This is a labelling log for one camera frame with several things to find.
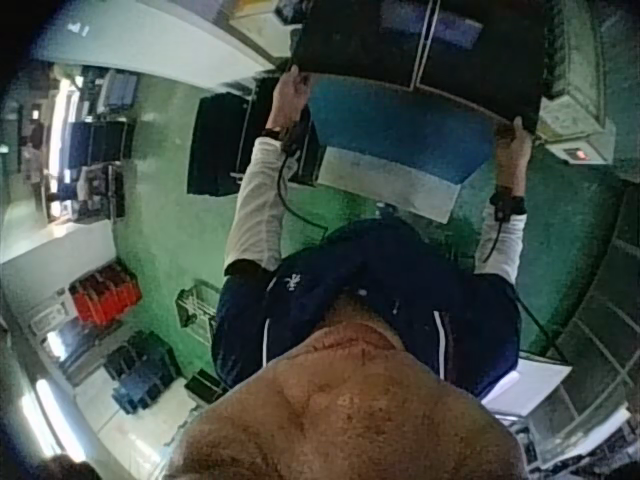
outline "blue panel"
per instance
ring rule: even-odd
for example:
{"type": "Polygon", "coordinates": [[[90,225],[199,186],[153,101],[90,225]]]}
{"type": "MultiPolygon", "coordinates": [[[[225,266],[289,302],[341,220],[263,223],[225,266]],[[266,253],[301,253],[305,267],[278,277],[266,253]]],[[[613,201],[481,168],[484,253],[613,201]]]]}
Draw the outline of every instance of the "blue panel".
{"type": "Polygon", "coordinates": [[[323,145],[415,168],[454,184],[493,153],[493,122],[453,100],[346,77],[314,82],[311,115],[323,145]]]}

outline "wire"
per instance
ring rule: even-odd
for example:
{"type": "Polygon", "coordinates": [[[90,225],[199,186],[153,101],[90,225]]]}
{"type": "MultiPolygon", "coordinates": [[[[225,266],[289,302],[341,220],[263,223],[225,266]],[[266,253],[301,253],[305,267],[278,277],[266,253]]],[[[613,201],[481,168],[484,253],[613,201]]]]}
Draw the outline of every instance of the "wire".
{"type": "Polygon", "coordinates": [[[520,306],[525,311],[525,313],[529,316],[529,318],[531,318],[531,320],[536,325],[536,327],[538,327],[540,332],[542,332],[544,337],[547,339],[547,342],[549,342],[549,345],[551,346],[551,348],[558,354],[558,357],[560,357],[560,360],[562,360],[562,362],[568,365],[569,359],[567,358],[567,356],[562,352],[562,350],[560,350],[560,347],[558,346],[556,341],[553,339],[553,337],[549,334],[549,332],[542,326],[542,323],[540,323],[540,320],[536,318],[536,316],[533,314],[531,309],[527,307],[527,304],[524,303],[524,301],[520,298],[518,291],[515,289],[514,291],[515,291],[516,301],[520,304],[520,306]]]}
{"type": "Polygon", "coordinates": [[[502,233],[502,225],[504,224],[504,221],[501,221],[498,224],[498,233],[496,235],[496,238],[493,240],[493,245],[491,245],[491,250],[489,250],[489,254],[485,257],[485,259],[482,261],[482,263],[487,263],[489,261],[489,259],[491,258],[491,255],[493,255],[493,251],[496,249],[496,245],[498,245],[498,240],[500,239],[500,234],[502,233]]]}
{"type": "MultiPolygon", "coordinates": [[[[322,241],[322,240],[324,240],[324,237],[327,235],[327,232],[329,231],[329,227],[327,227],[326,225],[321,225],[319,223],[316,223],[313,220],[309,220],[305,216],[303,216],[303,215],[299,214],[298,212],[296,212],[294,209],[292,209],[289,206],[289,204],[287,203],[287,201],[284,198],[284,195],[282,194],[282,178],[284,176],[284,169],[286,168],[287,162],[289,161],[290,158],[291,158],[290,155],[287,155],[284,158],[284,160],[282,161],[282,166],[280,166],[280,171],[278,172],[278,188],[277,188],[278,198],[280,198],[280,201],[282,202],[282,206],[285,208],[285,210],[287,212],[289,212],[291,215],[296,217],[298,220],[301,220],[302,222],[304,222],[304,223],[306,223],[308,225],[311,225],[312,227],[315,227],[315,228],[317,228],[319,230],[322,230],[322,238],[321,238],[321,241],[322,241]]],[[[498,225],[498,233],[496,235],[495,240],[493,241],[493,245],[491,246],[491,250],[489,251],[489,254],[487,255],[487,257],[484,259],[483,263],[486,263],[489,260],[489,258],[491,258],[491,255],[493,255],[493,252],[496,249],[496,245],[498,244],[498,239],[500,238],[500,234],[502,233],[502,225],[503,224],[504,224],[504,222],[500,222],[500,224],[498,225]]],[[[522,298],[520,298],[520,295],[518,294],[518,291],[514,289],[514,292],[515,292],[515,299],[516,299],[517,303],[520,304],[520,306],[525,311],[525,313],[529,316],[529,318],[531,318],[531,320],[533,321],[535,326],[538,327],[538,329],[543,334],[543,336],[545,337],[547,342],[549,342],[549,345],[551,346],[551,348],[558,354],[558,357],[560,357],[560,360],[562,360],[562,362],[564,362],[566,364],[569,364],[569,360],[567,359],[567,356],[560,349],[560,347],[558,346],[556,341],[553,339],[553,337],[549,334],[549,332],[542,326],[542,323],[540,323],[540,321],[536,318],[536,316],[533,314],[533,312],[527,306],[527,304],[524,303],[522,298]]]]}
{"type": "Polygon", "coordinates": [[[285,208],[285,210],[289,212],[291,215],[296,217],[298,220],[301,220],[302,222],[306,223],[307,225],[311,225],[312,227],[322,230],[322,238],[320,239],[320,241],[322,241],[324,240],[324,237],[327,235],[327,232],[329,231],[329,227],[327,227],[326,225],[322,225],[320,223],[316,223],[313,220],[309,220],[304,215],[301,215],[298,212],[296,212],[293,208],[289,206],[289,204],[284,198],[284,195],[282,194],[282,178],[284,176],[284,169],[287,166],[287,162],[289,161],[290,158],[291,158],[290,155],[287,155],[284,158],[284,160],[282,161],[282,165],[280,166],[280,171],[278,172],[278,187],[277,187],[278,198],[282,202],[282,206],[285,208]]]}

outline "wrist strap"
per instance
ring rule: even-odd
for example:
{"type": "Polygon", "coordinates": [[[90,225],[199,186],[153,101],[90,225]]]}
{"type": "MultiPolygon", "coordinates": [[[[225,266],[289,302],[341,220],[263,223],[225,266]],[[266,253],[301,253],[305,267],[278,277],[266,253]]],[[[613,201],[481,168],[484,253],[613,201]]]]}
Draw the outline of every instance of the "wrist strap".
{"type": "Polygon", "coordinates": [[[267,137],[272,140],[282,141],[282,135],[284,132],[279,130],[273,130],[272,128],[265,128],[260,134],[261,137],[267,137]]]}
{"type": "Polygon", "coordinates": [[[514,197],[509,187],[498,186],[489,203],[495,207],[494,217],[496,222],[508,222],[511,215],[525,215],[524,197],[514,197]]]}

